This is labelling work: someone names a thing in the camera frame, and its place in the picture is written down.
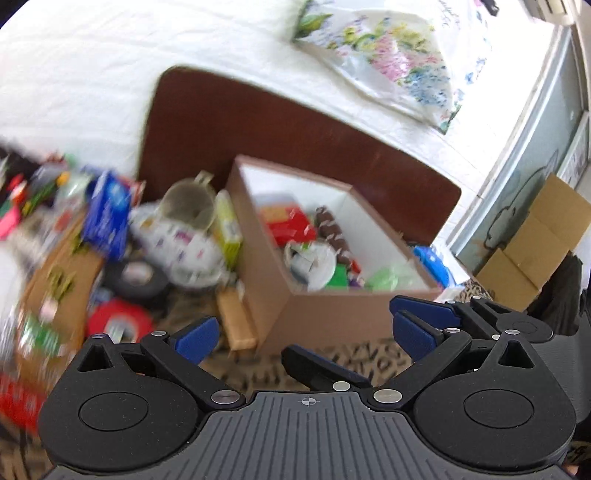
framed picture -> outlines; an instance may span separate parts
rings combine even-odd
[[[589,161],[589,112],[583,112],[579,127],[558,170],[558,178],[577,186]]]

white bedsheet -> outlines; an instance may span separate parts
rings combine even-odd
[[[191,65],[328,113],[445,174],[462,188],[440,232],[446,237],[506,144],[552,26],[532,22],[516,0],[497,0],[493,55],[443,136],[372,103],[294,47],[289,39],[302,3],[29,0],[0,29],[0,136],[133,174],[158,77]]]

open box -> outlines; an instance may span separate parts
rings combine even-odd
[[[401,294],[433,300],[441,293],[401,235],[351,185],[239,155],[226,188],[244,237],[237,271],[245,286],[259,353],[279,353],[290,343],[322,348],[388,338],[392,335],[388,310],[392,297]],[[365,278],[382,267],[404,264],[416,273],[412,289],[307,291],[285,267],[254,205],[254,196],[268,193],[292,195],[306,213],[326,205]]]

red tape roll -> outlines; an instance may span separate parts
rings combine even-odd
[[[113,343],[135,343],[154,330],[146,310],[119,299],[101,304],[86,327],[89,336],[106,333]]]

white air conditioner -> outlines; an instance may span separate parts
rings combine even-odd
[[[573,25],[579,17],[582,0],[523,0],[532,17],[556,25]]]

